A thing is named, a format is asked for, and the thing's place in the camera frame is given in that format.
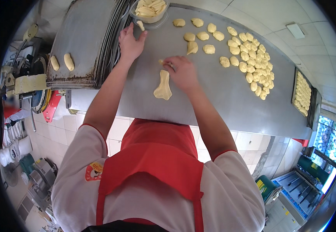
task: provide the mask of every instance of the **baker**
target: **baker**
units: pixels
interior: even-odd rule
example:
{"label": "baker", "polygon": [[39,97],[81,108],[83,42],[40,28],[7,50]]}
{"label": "baker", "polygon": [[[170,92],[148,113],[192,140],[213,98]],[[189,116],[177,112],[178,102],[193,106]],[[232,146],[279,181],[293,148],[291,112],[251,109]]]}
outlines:
{"label": "baker", "polygon": [[120,60],[92,101],[54,183],[55,218],[65,232],[261,231],[261,193],[184,56],[166,58],[174,68],[164,68],[188,96],[211,161],[198,161],[188,125],[137,118],[120,152],[107,156],[106,136],[146,36],[136,40],[133,24],[121,31]]}

